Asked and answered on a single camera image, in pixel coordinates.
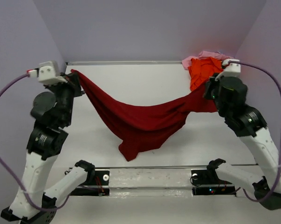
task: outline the white wall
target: white wall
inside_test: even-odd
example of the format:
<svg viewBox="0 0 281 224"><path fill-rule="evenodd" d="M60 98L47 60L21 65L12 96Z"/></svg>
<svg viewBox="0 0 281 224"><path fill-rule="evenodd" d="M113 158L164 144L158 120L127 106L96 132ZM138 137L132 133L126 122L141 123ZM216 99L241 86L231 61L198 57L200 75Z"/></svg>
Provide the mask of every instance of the white wall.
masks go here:
<svg viewBox="0 0 281 224"><path fill-rule="evenodd" d="M31 0L0 0L0 89L27 69L64 60ZM0 99L0 155L22 176L25 153L34 120L30 110L34 97L44 91L41 84L25 79ZM18 186L0 166L0 212L11 204ZM0 218L0 224L7 223Z"/></svg>
<svg viewBox="0 0 281 224"><path fill-rule="evenodd" d="M281 83L281 0L268 0L236 57L272 72ZM248 102L264 115L273 140L279 145L281 100L277 87L264 73L245 68Z"/></svg>
<svg viewBox="0 0 281 224"><path fill-rule="evenodd" d="M232 56L265 0L34 0L66 61Z"/></svg>

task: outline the white tabletop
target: white tabletop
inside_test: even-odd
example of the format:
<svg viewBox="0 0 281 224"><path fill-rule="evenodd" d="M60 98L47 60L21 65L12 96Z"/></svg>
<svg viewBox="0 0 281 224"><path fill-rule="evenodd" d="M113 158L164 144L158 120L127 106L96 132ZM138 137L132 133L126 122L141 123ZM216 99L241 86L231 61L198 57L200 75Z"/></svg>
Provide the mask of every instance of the white tabletop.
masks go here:
<svg viewBox="0 0 281 224"><path fill-rule="evenodd" d="M86 75L116 100L132 105L157 105L187 95L188 71L181 64L69 65ZM84 95L75 98L69 136L56 166L70 167L83 159L97 167L206 165L221 158L231 164L255 164L246 146L217 113L190 113L185 126L160 149L140 153L130 162L118 151L121 140L102 122Z"/></svg>
<svg viewBox="0 0 281 224"><path fill-rule="evenodd" d="M281 224L281 210L234 196L72 196L52 224Z"/></svg>

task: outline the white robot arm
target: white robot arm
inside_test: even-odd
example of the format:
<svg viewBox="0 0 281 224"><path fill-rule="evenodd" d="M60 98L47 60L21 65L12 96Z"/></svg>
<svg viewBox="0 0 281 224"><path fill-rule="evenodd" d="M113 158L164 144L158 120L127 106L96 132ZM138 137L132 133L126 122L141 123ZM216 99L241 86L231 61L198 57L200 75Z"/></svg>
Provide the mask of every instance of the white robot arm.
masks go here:
<svg viewBox="0 0 281 224"><path fill-rule="evenodd" d="M68 135L63 128L71 124L73 100L83 92L78 75L59 73L54 61L27 72L51 92L43 92L34 99L31 115L35 124L27 144L22 176L22 188L26 191L19 188L11 206L2 211L1 217L7 221L19 220L21 224L44 224L50 223L56 208L77 186L94 178L95 166L79 161L63 179L45 190L49 172Z"/></svg>
<svg viewBox="0 0 281 224"><path fill-rule="evenodd" d="M214 101L219 115L225 118L228 127L250 150L264 177L233 167L222 159L211 161L207 168L220 180L254 193L265 208L280 209L281 175L273 194L268 199L261 200L274 186L279 175L279 152L261 113L245 103L247 86L238 78L240 64L237 62L238 60L227 59L222 63L227 67L223 72L214 74L206 83L204 97Z"/></svg>

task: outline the purple cable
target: purple cable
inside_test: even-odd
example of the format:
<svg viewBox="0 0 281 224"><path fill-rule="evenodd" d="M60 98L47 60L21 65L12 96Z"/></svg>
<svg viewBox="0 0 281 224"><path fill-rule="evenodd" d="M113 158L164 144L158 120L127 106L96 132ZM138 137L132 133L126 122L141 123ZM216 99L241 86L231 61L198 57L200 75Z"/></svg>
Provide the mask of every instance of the purple cable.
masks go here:
<svg viewBox="0 0 281 224"><path fill-rule="evenodd" d="M279 82L277 81L277 79L276 79L270 72L268 72L268 71L266 71L266 70L264 70L264 69L262 69L262 68L260 68L260 67L258 67L258 66L256 66L256 65L252 65L252 64L248 64L248 63L236 62L236 61L229 61L229 64L230 64L230 63L245 65L245 66L248 66L248 67L251 67L251 68L255 68L255 69L258 69L258 70L260 70L260 71L266 73L266 74L267 74L268 76L270 76L271 79L275 82L275 84L276 84L276 86L278 87L278 90L279 90L279 92L280 92L280 96L281 96L281 86L280 86ZM279 182L279 180L280 180L280 176L281 176L281 136L280 136L280 150L279 150L279 158L278 158L277 176L276 176L275 182L274 182L274 184L272 185L270 191L266 194L266 196L264 196L263 198L258 199L258 200L257 200L257 199L251 198L251 197L247 194L247 192L246 192L245 189L243 189L244 194L246 195L246 197L247 197L249 200L251 200L251 201L253 201L253 202L259 202L259 203L260 203L260 202L263 202L263 201L267 200L267 199L273 194L273 192L275 191L275 189L276 189L276 187L277 187L277 185L278 185L278 182Z"/></svg>
<svg viewBox="0 0 281 224"><path fill-rule="evenodd" d="M0 97L4 94L5 91L7 91L13 84L15 84L16 82L18 82L19 80L29 77L29 74L25 74L22 76L19 76L18 78L14 79L12 82L10 82L8 85L6 85L1 91L0 91ZM6 171L16 180L16 182L18 183L19 187L21 188L21 190L23 190L23 194L25 196L25 198L27 199L27 202L35 209L40 210L40 211L44 211L44 212L52 212L52 211L57 211L58 209L61 209L67 202L67 200L69 199L69 196L66 198L66 200L64 201L64 203L57 208L53 208L53 209L45 209L45 208L41 208L38 205L36 205L32 199L30 198L29 194L26 193L27 190L25 188L25 186L23 185L21 179L16 175L16 173L3 161L3 159L0 157L0 164L6 169Z"/></svg>

